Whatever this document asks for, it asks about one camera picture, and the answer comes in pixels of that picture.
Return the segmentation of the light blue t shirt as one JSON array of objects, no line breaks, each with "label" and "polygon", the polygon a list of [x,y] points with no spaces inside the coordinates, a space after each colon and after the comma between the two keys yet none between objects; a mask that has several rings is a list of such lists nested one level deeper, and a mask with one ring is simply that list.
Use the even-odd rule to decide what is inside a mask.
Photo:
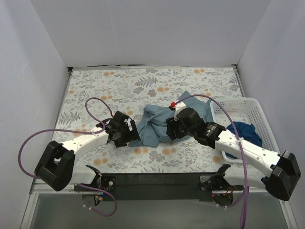
[{"label": "light blue t shirt", "polygon": [[[195,97],[189,98],[191,94],[185,91],[178,100],[184,99],[186,107],[194,109],[205,122],[213,121],[210,100],[203,102]],[[157,147],[160,143],[169,143],[172,140],[166,134],[168,118],[174,117],[174,111],[168,107],[148,104],[143,109],[143,116],[137,125],[140,137],[139,141],[129,144],[132,147]]]}]

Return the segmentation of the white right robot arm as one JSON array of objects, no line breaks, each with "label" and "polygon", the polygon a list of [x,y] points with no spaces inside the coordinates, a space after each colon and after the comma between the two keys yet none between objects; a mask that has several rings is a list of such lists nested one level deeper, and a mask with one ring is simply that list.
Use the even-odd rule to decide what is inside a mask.
[{"label": "white right robot arm", "polygon": [[205,122],[192,108],[177,112],[166,120],[171,140],[193,137],[199,144],[227,152],[255,171],[244,174],[243,168],[222,165],[217,172],[199,186],[205,190],[226,190],[233,186],[256,187],[266,190],[277,199],[288,201],[301,177],[297,159],[291,152],[283,154],[256,146],[236,136],[222,125]]}]

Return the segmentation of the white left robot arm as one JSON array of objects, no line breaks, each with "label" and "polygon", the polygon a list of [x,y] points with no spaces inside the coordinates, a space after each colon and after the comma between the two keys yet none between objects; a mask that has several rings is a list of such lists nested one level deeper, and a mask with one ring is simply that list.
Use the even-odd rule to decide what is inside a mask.
[{"label": "white left robot arm", "polygon": [[139,140],[139,134],[133,119],[117,111],[107,123],[97,124],[88,134],[69,141],[47,144],[34,174],[53,190],[61,191],[70,184],[83,183],[89,190],[101,187],[99,171],[93,167],[75,167],[75,162],[99,146],[114,142],[116,148],[125,147]]}]

